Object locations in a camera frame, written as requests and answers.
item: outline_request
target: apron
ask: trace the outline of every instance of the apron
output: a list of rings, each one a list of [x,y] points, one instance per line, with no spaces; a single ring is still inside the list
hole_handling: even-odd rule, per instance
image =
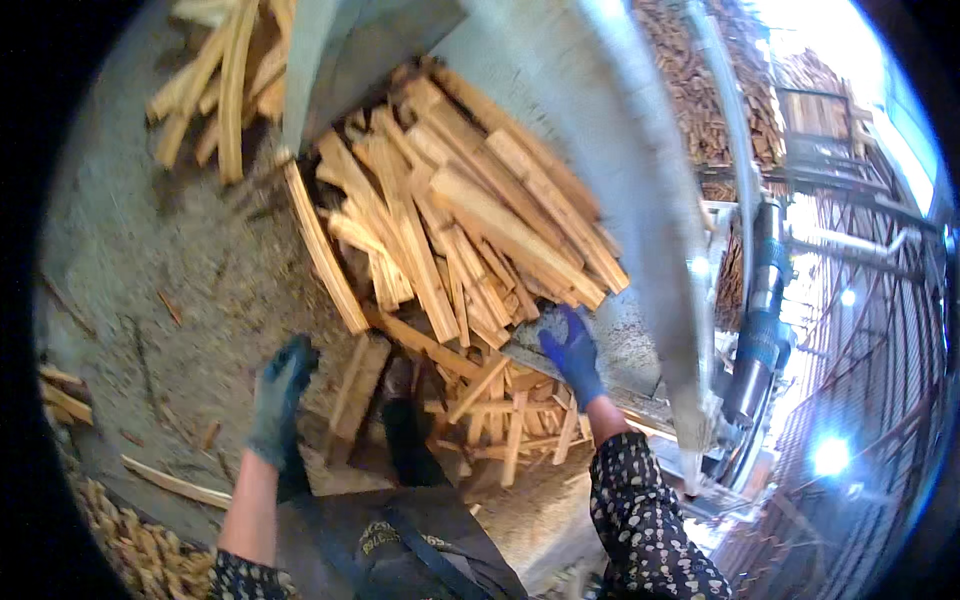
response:
[[[277,566],[305,599],[527,597],[450,487],[304,494],[277,525]]]

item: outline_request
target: patterned sleeve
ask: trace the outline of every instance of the patterned sleeve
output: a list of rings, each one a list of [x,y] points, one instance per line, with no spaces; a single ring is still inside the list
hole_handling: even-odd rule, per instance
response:
[[[217,559],[210,569],[208,599],[286,600],[287,591],[277,580],[277,569],[248,561],[217,548]]]
[[[646,436],[603,442],[590,474],[590,516],[611,560],[609,595],[645,589],[664,598],[732,598],[730,584],[687,538],[677,495],[663,483]]]

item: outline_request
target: work glove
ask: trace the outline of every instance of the work glove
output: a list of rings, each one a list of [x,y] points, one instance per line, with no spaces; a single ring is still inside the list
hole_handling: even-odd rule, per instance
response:
[[[540,346],[573,389],[577,408],[583,413],[594,398],[602,396],[607,390],[596,368],[597,346],[587,332],[583,319],[566,304],[561,305],[560,310],[566,317],[566,342],[561,345],[552,333],[541,330]]]
[[[298,333],[279,349],[256,378],[253,428],[247,447],[277,470],[285,467],[286,449],[297,439],[297,406],[320,353],[310,336]]]

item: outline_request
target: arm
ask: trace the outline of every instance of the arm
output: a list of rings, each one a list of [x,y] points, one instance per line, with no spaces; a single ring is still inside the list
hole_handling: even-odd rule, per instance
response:
[[[278,474],[276,467],[255,452],[244,450],[218,548],[254,563],[274,566]]]
[[[310,338],[297,335],[256,379],[253,427],[217,540],[210,598],[286,597],[274,568],[276,486],[287,450],[297,442],[297,406],[317,359]]]
[[[590,419],[597,447],[590,517],[611,559],[607,586],[675,598],[732,597],[727,580],[686,536],[677,495],[663,483],[646,436],[634,432],[607,397],[586,326],[569,306],[561,308],[566,341],[542,331],[540,344]]]

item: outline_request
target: person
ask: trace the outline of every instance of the person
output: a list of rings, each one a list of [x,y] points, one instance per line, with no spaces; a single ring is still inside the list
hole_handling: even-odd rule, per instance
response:
[[[727,580],[684,533],[677,496],[646,437],[607,396],[584,322],[562,310],[566,340],[542,332],[540,343],[593,433],[589,510],[610,557],[601,597],[731,598]],[[382,383],[400,487],[309,495],[295,414],[316,364],[309,338],[298,335],[257,378],[252,432],[217,543],[210,597],[283,598],[279,564],[305,598],[525,598],[426,449],[409,365],[401,360],[390,363]]]

